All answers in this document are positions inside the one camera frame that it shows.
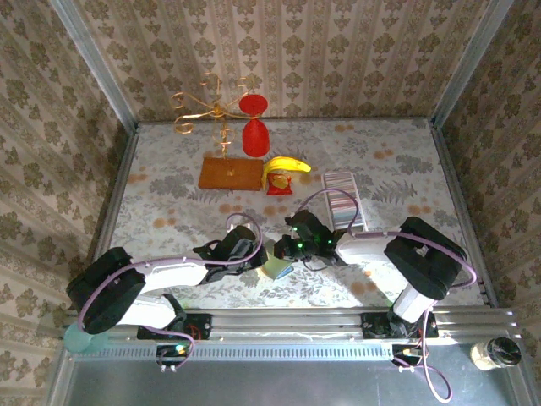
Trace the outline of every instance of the patterned tablecloth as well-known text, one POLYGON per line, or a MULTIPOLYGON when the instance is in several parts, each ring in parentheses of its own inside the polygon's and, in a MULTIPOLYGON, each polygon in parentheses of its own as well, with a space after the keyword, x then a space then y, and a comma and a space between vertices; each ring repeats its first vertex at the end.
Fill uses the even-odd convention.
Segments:
MULTIPOLYGON (((292 174, 291 196, 263 191, 202 190, 197 187, 203 156, 219 156, 211 123, 198 123, 190 135, 175 134, 171 124, 143 124, 112 238, 136 259, 185 254, 194 246, 226 233, 225 220, 235 211, 254 217, 264 234, 278 240, 287 233, 284 216, 318 189, 323 173, 351 171, 370 229, 391 228, 415 215, 464 246, 451 195, 425 119, 403 120, 265 120, 273 156, 295 156, 313 167, 292 174)), ((245 156, 238 129, 230 155, 245 156)), ((323 197, 309 209, 329 224, 323 197)), ((198 287, 173 287, 185 308, 353 307, 389 305, 406 285, 388 261, 329 267, 311 272, 296 265, 276 281, 262 272, 224 277, 198 287)), ((452 292, 442 305, 480 305, 478 286, 452 292)))

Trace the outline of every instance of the wooden block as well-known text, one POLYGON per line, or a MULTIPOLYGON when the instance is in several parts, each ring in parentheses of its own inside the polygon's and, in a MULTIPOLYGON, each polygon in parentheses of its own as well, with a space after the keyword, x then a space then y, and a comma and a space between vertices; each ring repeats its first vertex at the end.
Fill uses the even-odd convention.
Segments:
POLYGON ((203 160, 200 189, 261 190, 263 161, 244 158, 203 160))

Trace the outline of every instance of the cable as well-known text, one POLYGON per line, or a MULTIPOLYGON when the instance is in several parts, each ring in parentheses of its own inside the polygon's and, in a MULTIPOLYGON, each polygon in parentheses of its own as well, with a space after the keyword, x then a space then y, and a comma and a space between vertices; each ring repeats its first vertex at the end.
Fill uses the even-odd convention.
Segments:
POLYGON ((163 367, 163 358, 166 356, 166 353, 167 353, 167 349, 163 349, 162 351, 160 351, 160 353, 158 354, 158 365, 160 367, 163 367))
MULTIPOLYGON (((177 368, 180 368, 181 366, 183 366, 186 363, 186 361, 188 360, 188 358, 195 351, 195 341, 188 334, 184 334, 183 332, 168 332, 166 330, 162 330, 160 328, 154 328, 154 327, 150 327, 150 326, 143 326, 143 328, 146 328, 147 330, 149 330, 150 332, 153 332, 155 334, 162 334, 164 336, 177 336, 177 337, 181 337, 181 338, 184 338, 184 339, 189 341, 189 351, 186 354, 186 356, 184 357, 184 359, 182 361, 180 361, 180 363, 177 365, 177 368)), ((159 360, 161 360, 163 358, 164 354, 165 354, 165 352, 162 352, 162 354, 160 354, 159 360)))
POLYGON ((322 266, 321 268, 318 268, 318 269, 310 268, 310 267, 307 265, 306 261, 303 261, 303 265, 304 265, 304 267, 305 267, 306 269, 308 269, 309 271, 312 271, 312 272, 319 272, 319 271, 323 271, 323 270, 325 270, 325 269, 328 268, 328 266, 322 266))
POLYGON ((424 311, 423 316, 423 335, 421 336, 421 361, 423 362, 423 372, 424 377, 426 378, 426 383, 429 385, 430 391, 434 395, 434 397, 438 400, 440 403, 449 403, 451 399, 453 398, 453 391, 451 389, 451 385, 446 380, 446 378, 443 376, 443 374, 436 370, 433 366, 428 366, 426 363, 426 330, 428 328, 429 324, 429 309, 424 311), (429 369, 434 370, 439 376, 441 376, 441 379, 445 382, 447 385, 447 398, 442 398, 435 390, 434 384, 432 383, 432 379, 430 379, 429 369))
POLYGON ((367 232, 367 233, 354 233, 352 230, 352 227, 353 227, 353 224, 355 223, 355 220, 357 219, 359 215, 360 210, 357 203, 357 199, 355 199, 353 195, 349 194, 345 190, 335 189, 335 188, 319 190, 315 192, 313 195, 309 196, 308 199, 306 199, 303 202, 303 204, 295 212, 298 213, 299 211, 301 211, 315 196, 323 192, 338 192, 338 193, 344 194, 345 196, 351 199, 351 201, 355 205, 355 216, 353 216, 352 220, 347 225, 347 232, 355 239, 377 239, 377 238, 386 237, 386 236, 401 237, 403 239, 411 239, 412 241, 416 241, 418 243, 428 245, 429 247, 432 247, 440 252, 443 252, 444 254, 446 254, 447 256, 455 260, 456 262, 458 262, 463 268, 466 269, 466 271, 468 271, 468 273, 470 274, 470 279, 467 280, 466 282, 452 285, 451 288, 465 288, 466 286, 471 286, 475 282, 477 282, 477 273, 470 264, 468 264, 461 256, 455 254, 453 251, 447 249, 441 244, 437 244, 434 241, 430 241, 429 239, 424 239, 422 237, 418 237, 417 235, 402 233, 399 231, 372 231, 372 232, 367 232))
POLYGON ((194 340, 199 341, 201 339, 201 330, 198 327, 194 326, 193 324, 188 324, 186 327, 192 332, 190 335, 194 338, 194 340))

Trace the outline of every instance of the aluminum frame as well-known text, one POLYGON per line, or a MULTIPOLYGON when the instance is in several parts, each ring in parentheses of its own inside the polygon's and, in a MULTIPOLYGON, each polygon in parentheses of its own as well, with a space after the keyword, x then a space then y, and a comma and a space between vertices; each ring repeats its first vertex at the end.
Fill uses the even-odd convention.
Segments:
POLYGON ((100 50, 77 6, 72 0, 51 0, 51 5, 66 27, 69 36, 74 40, 75 46, 96 78, 123 127, 129 135, 133 135, 137 129, 135 114, 124 97, 121 86, 107 67, 105 58, 101 57, 100 50))
POLYGON ((432 122, 436 127, 442 127, 451 114, 512 4, 513 0, 490 1, 434 110, 432 122))
MULTIPOLYGON (((94 258, 102 255, 111 242, 112 233, 120 210, 123 192, 128 180, 129 170, 134 159, 139 130, 130 138, 126 147, 121 167, 113 190, 112 199, 107 211, 106 221, 98 241, 94 258)), ((444 175, 450 186, 451 197, 456 205, 456 192, 460 191, 456 175, 450 172, 452 163, 450 159, 444 165, 445 150, 441 149, 443 139, 434 132, 434 142, 440 154, 444 175)), ((472 254, 475 249, 475 234, 471 228, 469 233, 463 224, 467 224, 469 217, 467 210, 459 210, 457 215, 461 222, 462 231, 468 251, 472 254)), ((484 278, 485 285, 489 286, 489 278, 484 278)), ((351 308, 351 309, 231 309, 231 310, 193 310, 189 313, 211 313, 213 315, 213 333, 208 343, 200 345, 217 345, 220 343, 236 344, 288 344, 288 343, 349 343, 363 341, 360 326, 360 314, 363 312, 387 311, 387 308, 351 308)), ((520 337, 515 322, 515 315, 508 309, 491 309, 488 306, 455 306, 434 308, 434 315, 439 324, 440 338, 428 339, 428 345, 452 345, 457 343, 476 343, 484 339, 505 336, 520 337)), ((112 344, 126 343, 137 345, 136 327, 119 326, 109 331, 112 344)), ((379 340, 366 340, 377 343, 379 340)), ((411 340, 393 340, 393 343, 412 343, 411 340)), ((148 342, 140 342, 141 346, 148 346, 148 342)), ((52 382, 45 398, 45 405, 61 406, 66 402, 72 372, 74 370, 73 357, 65 349, 60 350, 52 382)), ((513 392, 520 405, 538 404, 538 398, 533 383, 533 377, 528 370, 528 362, 521 362, 516 368, 508 369, 513 392)))
POLYGON ((441 129, 436 128, 433 124, 430 125, 430 130, 432 132, 432 138, 434 139, 436 150, 438 151, 438 155, 440 157, 441 168, 443 169, 443 174, 447 180, 449 192, 451 193, 451 199, 453 200, 453 206, 456 210, 456 216, 458 217, 458 222, 460 224, 460 228, 462 229, 466 249, 470 255, 470 261, 472 262, 475 270, 478 272, 480 287, 484 288, 484 292, 482 293, 486 294, 489 300, 489 305, 492 307, 498 307, 498 298, 496 297, 494 287, 490 281, 489 271, 484 263, 481 247, 473 229, 472 218, 467 210, 466 200, 462 194, 460 182, 458 181, 455 166, 451 160, 451 154, 447 149, 443 133, 441 132, 441 129))

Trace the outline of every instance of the yellow banana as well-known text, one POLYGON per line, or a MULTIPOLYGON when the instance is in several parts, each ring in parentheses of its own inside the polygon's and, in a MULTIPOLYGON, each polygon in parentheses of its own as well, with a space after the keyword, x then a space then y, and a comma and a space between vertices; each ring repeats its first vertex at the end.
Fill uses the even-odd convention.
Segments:
POLYGON ((308 163, 304 163, 298 159, 291 158, 290 156, 276 156, 263 166, 263 178, 261 178, 263 190, 265 190, 267 184, 267 174, 278 169, 292 172, 310 172, 312 170, 308 163))

